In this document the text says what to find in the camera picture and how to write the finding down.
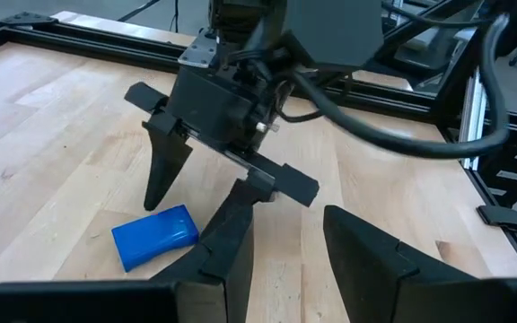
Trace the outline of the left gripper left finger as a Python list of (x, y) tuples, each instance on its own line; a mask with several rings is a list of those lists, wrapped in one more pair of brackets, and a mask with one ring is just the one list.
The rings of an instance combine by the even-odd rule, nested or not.
[(178, 323), (245, 323), (253, 262), (253, 219), (235, 217), (151, 281), (171, 287)]

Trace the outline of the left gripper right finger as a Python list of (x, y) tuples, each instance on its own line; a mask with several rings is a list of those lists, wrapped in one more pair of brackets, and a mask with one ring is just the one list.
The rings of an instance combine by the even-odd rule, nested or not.
[(336, 205), (324, 208), (323, 231), (332, 272), (351, 323), (391, 323), (399, 285), (404, 281), (474, 279)]

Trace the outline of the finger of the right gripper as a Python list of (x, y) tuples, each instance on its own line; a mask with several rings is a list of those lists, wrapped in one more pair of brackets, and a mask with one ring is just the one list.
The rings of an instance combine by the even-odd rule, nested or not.
[(192, 148), (186, 144), (187, 131), (181, 122), (170, 114), (153, 114), (144, 122), (151, 147), (152, 157), (145, 191), (144, 208), (154, 210), (170, 189)]
[(236, 205), (248, 205), (252, 208), (256, 203), (269, 203), (274, 198), (275, 180), (259, 170), (249, 170), (246, 179), (236, 179), (228, 196), (221, 203), (215, 214), (202, 230), (200, 237), (206, 238), (220, 227)]

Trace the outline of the blue rectangular box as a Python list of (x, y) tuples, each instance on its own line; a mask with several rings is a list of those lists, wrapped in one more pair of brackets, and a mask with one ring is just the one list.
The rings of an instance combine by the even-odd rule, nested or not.
[(184, 205), (114, 227), (111, 234), (126, 272), (199, 240), (197, 226)]

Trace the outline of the black frame clip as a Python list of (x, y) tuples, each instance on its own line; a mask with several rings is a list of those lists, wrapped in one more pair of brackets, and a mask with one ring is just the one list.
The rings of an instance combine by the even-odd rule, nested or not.
[(496, 205), (481, 205), (477, 211), (485, 224), (517, 232), (517, 211)]

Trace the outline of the silver aluminium post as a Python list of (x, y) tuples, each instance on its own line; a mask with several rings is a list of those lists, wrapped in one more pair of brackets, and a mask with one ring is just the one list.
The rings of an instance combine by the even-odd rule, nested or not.
[(486, 90), (481, 82), (479, 69), (469, 78), (460, 119), (459, 142), (482, 138), (486, 114)]

